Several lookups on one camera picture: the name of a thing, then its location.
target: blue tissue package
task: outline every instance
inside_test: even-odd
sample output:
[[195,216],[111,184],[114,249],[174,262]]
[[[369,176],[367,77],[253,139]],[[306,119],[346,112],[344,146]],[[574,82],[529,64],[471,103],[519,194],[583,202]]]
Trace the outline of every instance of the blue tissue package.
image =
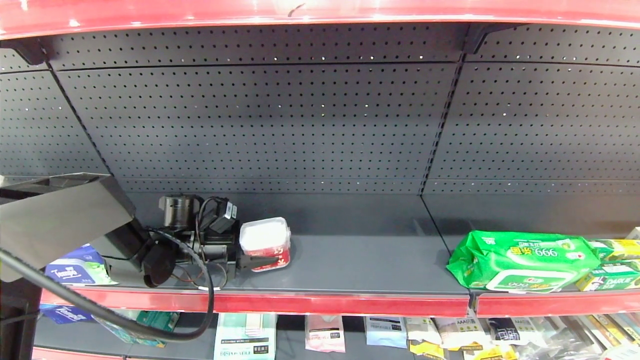
[[90,313],[75,306],[40,304],[42,314],[55,323],[93,322]]
[[89,244],[83,245],[47,265],[45,273],[63,284],[112,285],[104,260]]

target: red label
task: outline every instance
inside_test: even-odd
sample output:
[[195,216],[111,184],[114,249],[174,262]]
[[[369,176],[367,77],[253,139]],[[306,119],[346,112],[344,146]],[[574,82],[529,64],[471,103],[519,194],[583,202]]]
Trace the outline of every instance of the red label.
[[261,272],[265,270],[282,268],[284,266],[287,266],[287,264],[289,264],[289,262],[291,261],[291,252],[289,251],[288,247],[271,247],[268,249],[249,251],[249,252],[246,252],[246,254],[250,256],[268,256],[268,257],[277,256],[278,257],[278,261],[276,261],[273,264],[260,266],[252,269],[254,272]]

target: gray shelf surface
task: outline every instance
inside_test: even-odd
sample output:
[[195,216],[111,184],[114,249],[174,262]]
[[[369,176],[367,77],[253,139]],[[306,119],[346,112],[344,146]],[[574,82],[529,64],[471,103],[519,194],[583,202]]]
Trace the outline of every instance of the gray shelf surface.
[[[187,332],[200,325],[204,314],[183,313],[177,330]],[[364,321],[359,316],[344,316],[346,353],[323,353],[305,350],[305,320],[301,315],[280,315],[276,335],[276,360],[348,360],[397,359],[416,360],[407,349],[366,345]],[[42,318],[36,328],[36,346],[74,352],[87,352],[112,356],[127,355],[134,359],[211,360],[216,336],[217,315],[209,329],[198,339],[185,343],[168,343],[164,348],[130,345],[116,338],[98,323],[56,325]],[[460,353],[451,353],[449,360],[461,359]]]
[[453,251],[471,230],[624,238],[640,225],[640,195],[425,194]]
[[[161,225],[162,193],[128,195],[142,224]],[[292,257],[282,269],[240,273],[225,290],[468,295],[445,269],[449,253],[418,196],[226,196],[243,222],[284,217],[292,232]],[[219,270],[212,269],[218,277]],[[162,288],[190,287],[171,279]]]
[[33,346],[116,356],[127,354],[131,348],[131,344],[118,339],[97,322],[59,325],[46,316],[38,320]]

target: red shelf edge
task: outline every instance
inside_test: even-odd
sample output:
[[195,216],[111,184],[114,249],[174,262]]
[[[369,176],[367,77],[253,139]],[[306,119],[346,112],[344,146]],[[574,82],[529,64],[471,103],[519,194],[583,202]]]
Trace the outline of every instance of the red shelf edge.
[[490,21],[640,29],[638,0],[5,0],[0,39],[213,25]]
[[[75,291],[106,307],[203,313],[207,294],[200,291],[148,291],[123,288],[82,288]],[[70,305],[44,290],[43,304]],[[279,313],[320,315],[388,315],[463,317],[467,295],[316,294],[223,291],[215,296],[217,313]]]
[[613,314],[640,311],[640,290],[551,293],[545,295],[481,294],[479,317]]
[[85,354],[53,348],[33,347],[32,360],[122,360],[122,356],[108,356],[98,354]]

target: perforated metal panel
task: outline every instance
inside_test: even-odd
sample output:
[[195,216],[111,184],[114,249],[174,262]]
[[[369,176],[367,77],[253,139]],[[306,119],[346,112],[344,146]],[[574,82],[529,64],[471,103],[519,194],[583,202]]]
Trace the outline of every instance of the perforated metal panel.
[[467,63],[430,179],[640,179],[640,70]]
[[640,66],[640,31],[524,25],[489,34],[467,61],[539,61]]
[[640,193],[640,181],[429,180],[425,193]]
[[47,66],[29,65],[12,49],[0,49],[0,73],[43,69],[46,70]]
[[0,75],[0,174],[107,169],[48,71]]
[[[198,190],[222,186],[211,179],[281,179],[223,186],[265,192],[401,183],[396,191],[418,193],[454,67],[170,67],[72,71],[60,80],[120,179],[206,179],[189,185]],[[322,184],[331,179],[392,181]]]
[[456,61],[466,24],[324,24],[141,29],[52,40],[55,69]]

